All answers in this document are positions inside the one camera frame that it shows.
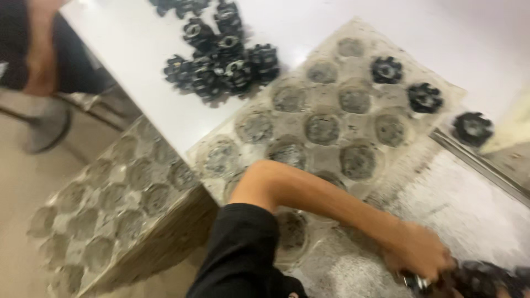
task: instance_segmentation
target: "hand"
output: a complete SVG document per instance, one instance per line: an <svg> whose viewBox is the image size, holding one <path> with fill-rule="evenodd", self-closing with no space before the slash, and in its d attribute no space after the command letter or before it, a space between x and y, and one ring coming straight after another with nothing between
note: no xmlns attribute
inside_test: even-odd
<svg viewBox="0 0 530 298"><path fill-rule="evenodd" d="M408 270L434 282L442 271L456 266L451 252L438 235L412 222L399 221L395 241L384 247L384 259L391 272Z"/></svg>

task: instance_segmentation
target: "black gear-shaped part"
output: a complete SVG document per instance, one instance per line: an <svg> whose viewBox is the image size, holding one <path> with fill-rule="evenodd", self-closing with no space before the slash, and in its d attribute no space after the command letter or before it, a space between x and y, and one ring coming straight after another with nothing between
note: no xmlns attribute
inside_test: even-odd
<svg viewBox="0 0 530 298"><path fill-rule="evenodd" d="M467 112L456 117L453 135L463 144L480 147L493 135L493 123L480 112Z"/></svg>
<svg viewBox="0 0 530 298"><path fill-rule="evenodd" d="M166 80L182 90L192 90L193 65L184 58L175 55L167 60L167 67L164 68Z"/></svg>
<svg viewBox="0 0 530 298"><path fill-rule="evenodd" d="M214 20L221 34L235 35L240 39L244 38L243 22L239 15L239 9L234 2L219 1Z"/></svg>
<svg viewBox="0 0 530 298"><path fill-rule="evenodd" d="M215 73L222 76L226 67L237 60L245 60L245 49L241 39L234 35L223 36L217 43L217 51L214 54Z"/></svg>
<svg viewBox="0 0 530 298"><path fill-rule="evenodd" d="M394 57L378 57L372 62L372 77L378 84L397 84L403 76L401 69L401 63L394 61Z"/></svg>
<svg viewBox="0 0 530 298"><path fill-rule="evenodd" d="M248 57L256 80L264 86L272 82L280 73L277 50L270 43L256 45L248 50Z"/></svg>
<svg viewBox="0 0 530 298"><path fill-rule="evenodd" d="M202 10L209 4L209 0L149 0L149 2L156 6L156 13L159 16L165 16L170 9L174 8L176 16L181 20L188 12L200 16Z"/></svg>
<svg viewBox="0 0 530 298"><path fill-rule="evenodd" d="M436 113L444 105L440 89L429 83L412 85L407 92L410 107L416 113Z"/></svg>
<svg viewBox="0 0 530 298"><path fill-rule="evenodd" d="M229 63L223 74L223 82L231 94L242 96L248 92L252 83L252 67L248 60Z"/></svg>
<svg viewBox="0 0 530 298"><path fill-rule="evenodd" d="M200 18L192 17L184 26L184 41L203 53L209 53L215 49L217 37L210 26Z"/></svg>
<svg viewBox="0 0 530 298"><path fill-rule="evenodd" d="M175 0L149 0L149 2L156 6L156 13L159 16L165 16L174 7Z"/></svg>
<svg viewBox="0 0 530 298"><path fill-rule="evenodd" d="M205 101L215 100L223 92L223 82L208 66L195 70L192 85L195 93Z"/></svg>

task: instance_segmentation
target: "black sleeve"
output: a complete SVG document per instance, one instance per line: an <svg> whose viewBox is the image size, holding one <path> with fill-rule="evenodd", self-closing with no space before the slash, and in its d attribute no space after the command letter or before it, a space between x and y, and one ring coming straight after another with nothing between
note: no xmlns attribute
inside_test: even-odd
<svg viewBox="0 0 530 298"><path fill-rule="evenodd" d="M267 210L250 204L222 208L208 253L186 297L272 297L283 275L272 265L278 224Z"/></svg>

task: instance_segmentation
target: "circular mold cavity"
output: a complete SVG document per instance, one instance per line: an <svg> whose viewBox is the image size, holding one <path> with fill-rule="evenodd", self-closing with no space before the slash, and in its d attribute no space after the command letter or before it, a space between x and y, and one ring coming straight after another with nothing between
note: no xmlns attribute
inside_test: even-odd
<svg viewBox="0 0 530 298"><path fill-rule="evenodd" d="M280 229L278 261L296 261L307 249L307 219L298 211L280 211L276 220Z"/></svg>
<svg viewBox="0 0 530 298"><path fill-rule="evenodd" d="M94 236L98 211L86 209L72 217L66 226L66 233L76 240L86 240Z"/></svg>
<svg viewBox="0 0 530 298"><path fill-rule="evenodd" d="M365 180L374 176L376 154L365 144L354 144L340 152L341 171L350 180Z"/></svg>
<svg viewBox="0 0 530 298"><path fill-rule="evenodd" d="M114 164L107 159L98 159L86 171L86 181L93 187L103 185L109 178Z"/></svg>
<svg viewBox="0 0 530 298"><path fill-rule="evenodd" d="M338 75L337 67L331 62L316 62L307 70L307 78L313 83L335 83Z"/></svg>
<svg viewBox="0 0 530 298"><path fill-rule="evenodd" d="M230 178L230 180L226 183L225 191L223 193L223 202L225 204L228 204L228 202L230 201L235 187L237 186L237 184L239 183L239 181L241 180L244 174L245 172L236 174L232 178Z"/></svg>
<svg viewBox="0 0 530 298"><path fill-rule="evenodd" d="M337 47L339 54L344 57L362 57L364 55L364 45L360 39L341 39Z"/></svg>
<svg viewBox="0 0 530 298"><path fill-rule="evenodd" d="M342 183L342 181L332 172L321 171L321 172L316 173L315 176L323 180L326 180L327 182L335 185L336 187L346 191L346 186L344 185L344 183Z"/></svg>
<svg viewBox="0 0 530 298"><path fill-rule="evenodd" d="M139 159L127 168L127 181L134 190L142 190L151 184L151 162Z"/></svg>
<svg viewBox="0 0 530 298"><path fill-rule="evenodd" d="M62 234L54 234L42 244L39 251L48 262L47 267L55 269L64 264L67 248L68 237Z"/></svg>
<svg viewBox="0 0 530 298"><path fill-rule="evenodd" d="M274 145L269 151L270 160L282 162L295 168L305 170L307 154L304 145L296 141L283 141Z"/></svg>
<svg viewBox="0 0 530 298"><path fill-rule="evenodd" d="M178 190L190 189L197 182L195 175L184 161L175 162L170 166L167 179Z"/></svg>
<svg viewBox="0 0 530 298"><path fill-rule="evenodd" d="M142 193L140 206L150 216L157 215L165 210L170 187L165 184L153 184Z"/></svg>
<svg viewBox="0 0 530 298"><path fill-rule="evenodd" d="M407 139L405 123L397 115L384 114L375 118L377 140L389 147L399 147Z"/></svg>
<svg viewBox="0 0 530 298"><path fill-rule="evenodd" d="M91 272L102 272L108 267L112 258L114 241L104 238L94 238L86 246L83 261Z"/></svg>
<svg viewBox="0 0 530 298"><path fill-rule="evenodd" d="M136 240L142 232L144 216L140 211L127 210L118 216L116 238L122 241Z"/></svg>
<svg viewBox="0 0 530 298"><path fill-rule="evenodd" d="M297 113L302 111L306 93L294 86L281 87L272 97L274 109L280 112Z"/></svg>
<svg viewBox="0 0 530 298"><path fill-rule="evenodd" d="M203 167L207 175L222 177L236 171L239 160L239 149L229 138L220 137L208 145L203 156Z"/></svg>
<svg viewBox="0 0 530 298"><path fill-rule="evenodd" d="M106 211L112 211L116 209L116 207L122 206L126 188L127 187L121 183L108 185L99 195L99 206Z"/></svg>
<svg viewBox="0 0 530 298"><path fill-rule="evenodd" d="M132 136L124 136L119 139L112 149L112 159L116 163L128 163L135 158L138 140Z"/></svg>
<svg viewBox="0 0 530 298"><path fill-rule="evenodd" d="M31 219L28 235L36 238L48 236L51 233L55 216L57 216L57 208L53 206L37 210Z"/></svg>
<svg viewBox="0 0 530 298"><path fill-rule="evenodd" d="M355 114L366 114L372 106L368 91L352 86L339 91L339 104L343 111Z"/></svg>
<svg viewBox="0 0 530 298"><path fill-rule="evenodd" d="M254 113L243 118L236 125L239 138L250 144L262 144L272 139L273 124L263 113Z"/></svg>
<svg viewBox="0 0 530 298"><path fill-rule="evenodd" d="M332 115L313 115L305 124L305 135L311 143L328 146L339 138L339 121Z"/></svg>
<svg viewBox="0 0 530 298"><path fill-rule="evenodd" d="M86 191L86 185L80 182L72 182L63 188L57 195L57 207L59 212L67 213L76 211L79 208L83 195Z"/></svg>
<svg viewBox="0 0 530 298"><path fill-rule="evenodd" d="M166 140L160 138L153 145L153 157L159 164L169 164L176 159L176 152Z"/></svg>
<svg viewBox="0 0 530 298"><path fill-rule="evenodd" d="M145 117L138 123L136 131L146 141L154 141L160 137L158 130Z"/></svg>
<svg viewBox="0 0 530 298"><path fill-rule="evenodd" d="M81 279L84 275L84 267L81 265L64 265L55 273L52 288L57 297L72 297L81 288Z"/></svg>

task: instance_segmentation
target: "stacked mold trays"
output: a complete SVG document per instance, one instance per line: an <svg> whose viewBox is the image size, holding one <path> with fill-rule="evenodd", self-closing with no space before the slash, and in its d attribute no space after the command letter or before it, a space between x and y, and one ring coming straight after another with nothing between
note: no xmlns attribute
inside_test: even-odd
<svg viewBox="0 0 530 298"><path fill-rule="evenodd" d="M151 123L138 120L32 218L28 234L42 242L56 295L89 286L199 186Z"/></svg>
<svg viewBox="0 0 530 298"><path fill-rule="evenodd" d="M414 112L409 105L409 93L421 93L425 83L438 89L423 90L432 95L424 98L433 100L423 104L438 108L435 113ZM417 136L427 134L464 95L354 19L301 67L203 138L188 157L220 205L227 203L245 168L259 159L285 162L363 198ZM278 262L293 266L332 222L283 212L291 215L279 214L279 221L290 227L280 227Z"/></svg>

